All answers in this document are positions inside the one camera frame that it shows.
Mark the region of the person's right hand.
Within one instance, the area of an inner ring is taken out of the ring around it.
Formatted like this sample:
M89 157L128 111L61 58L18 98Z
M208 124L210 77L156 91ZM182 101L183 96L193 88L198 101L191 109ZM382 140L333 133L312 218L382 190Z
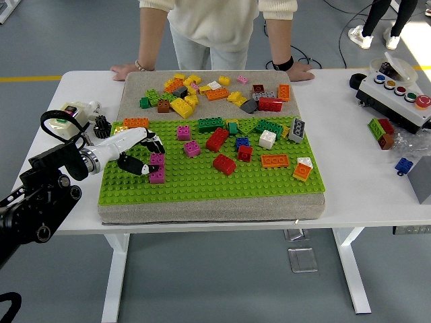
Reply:
M110 71L114 73L112 79L114 81L124 81L129 73L136 72L139 69L133 63L124 65L113 65Z

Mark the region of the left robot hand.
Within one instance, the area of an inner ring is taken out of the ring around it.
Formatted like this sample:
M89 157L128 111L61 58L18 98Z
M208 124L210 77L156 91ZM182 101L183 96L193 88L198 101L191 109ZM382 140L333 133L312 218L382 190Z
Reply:
M138 176L157 172L159 166L147 165L126 154L130 148L138 144L147 147L153 153L165 153L162 141L155 132L145 127L127 129L88 149L86 154L92 162L92 169L89 172L97 174L111 161L116 161L120 169Z

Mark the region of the person's left hand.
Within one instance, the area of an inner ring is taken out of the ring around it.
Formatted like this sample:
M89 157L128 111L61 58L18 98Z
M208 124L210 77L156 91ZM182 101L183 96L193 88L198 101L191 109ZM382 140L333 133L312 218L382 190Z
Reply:
M308 81L314 79L314 74L311 72L312 67L308 64L295 62L290 69L287 70L287 74L290 81Z

